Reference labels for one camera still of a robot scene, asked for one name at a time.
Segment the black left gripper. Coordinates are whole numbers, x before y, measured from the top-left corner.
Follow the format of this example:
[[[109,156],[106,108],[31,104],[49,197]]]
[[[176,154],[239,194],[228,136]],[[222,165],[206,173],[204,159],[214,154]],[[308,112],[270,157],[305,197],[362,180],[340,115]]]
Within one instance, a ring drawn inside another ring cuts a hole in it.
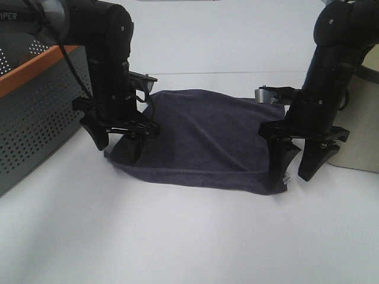
[[[149,137],[157,137],[160,125],[155,122],[155,111],[147,116],[137,109],[137,103],[154,106],[152,97],[135,90],[129,82],[129,62],[125,58],[87,58],[91,87],[87,88],[76,69],[72,74],[84,96],[72,101],[72,108],[83,113],[81,126],[93,139],[97,149],[108,146],[109,134],[123,137],[124,155],[135,164],[141,157]]]

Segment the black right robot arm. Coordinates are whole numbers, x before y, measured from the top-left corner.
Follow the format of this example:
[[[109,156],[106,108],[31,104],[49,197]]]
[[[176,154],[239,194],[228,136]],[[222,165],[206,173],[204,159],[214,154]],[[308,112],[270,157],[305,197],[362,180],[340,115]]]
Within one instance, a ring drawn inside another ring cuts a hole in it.
[[[269,181],[282,182],[293,158],[303,153],[298,175],[310,180],[339,151],[349,131],[334,125],[349,100],[348,86],[368,52],[378,44],[377,1],[332,1],[317,18],[313,31],[316,49],[300,89],[261,86],[260,103],[288,105],[284,119],[262,122],[259,135],[268,145]],[[303,149],[295,146],[303,139]]]

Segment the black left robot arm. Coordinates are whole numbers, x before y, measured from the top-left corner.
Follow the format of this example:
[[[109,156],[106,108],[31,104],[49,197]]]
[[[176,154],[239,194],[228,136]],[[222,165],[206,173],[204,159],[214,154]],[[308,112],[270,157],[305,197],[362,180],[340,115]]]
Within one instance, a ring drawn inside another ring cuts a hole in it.
[[[85,49],[90,87],[73,100],[83,113],[80,123],[98,150],[120,134],[130,163],[138,161],[144,143],[159,135],[153,117],[143,115],[137,103],[151,103],[156,79],[131,72],[129,57],[134,24],[128,11],[105,1],[2,1],[1,32],[24,33],[58,46],[65,59],[67,46]]]

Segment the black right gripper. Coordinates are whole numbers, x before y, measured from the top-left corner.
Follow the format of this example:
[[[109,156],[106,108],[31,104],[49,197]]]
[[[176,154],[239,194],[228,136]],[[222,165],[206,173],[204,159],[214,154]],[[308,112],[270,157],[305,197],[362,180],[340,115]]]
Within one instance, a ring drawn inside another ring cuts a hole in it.
[[[348,68],[311,67],[285,118],[261,123],[258,134],[267,139],[271,189],[283,187],[287,168],[301,150],[290,138],[309,138],[298,168],[299,177],[305,181],[338,153],[340,147],[333,140],[345,142],[349,131],[334,127],[333,122],[348,85]]]

